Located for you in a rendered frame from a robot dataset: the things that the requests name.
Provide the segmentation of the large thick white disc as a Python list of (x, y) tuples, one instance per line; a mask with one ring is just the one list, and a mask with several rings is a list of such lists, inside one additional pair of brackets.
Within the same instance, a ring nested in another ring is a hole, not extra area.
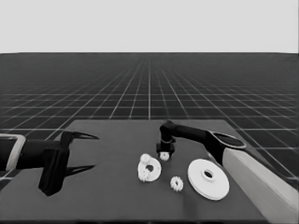
[(221, 200), (229, 192), (230, 183), (226, 173), (212, 161), (192, 161), (187, 174), (192, 187), (209, 200)]

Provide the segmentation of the white round carrier with pins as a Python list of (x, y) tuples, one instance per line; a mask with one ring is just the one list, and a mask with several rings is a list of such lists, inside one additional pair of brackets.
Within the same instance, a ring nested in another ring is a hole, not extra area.
[(162, 172), (162, 166), (155, 158), (151, 157), (149, 163), (142, 163), (139, 161), (139, 164), (137, 165), (137, 174), (142, 170), (150, 171), (149, 180), (147, 182), (152, 182), (159, 178)]

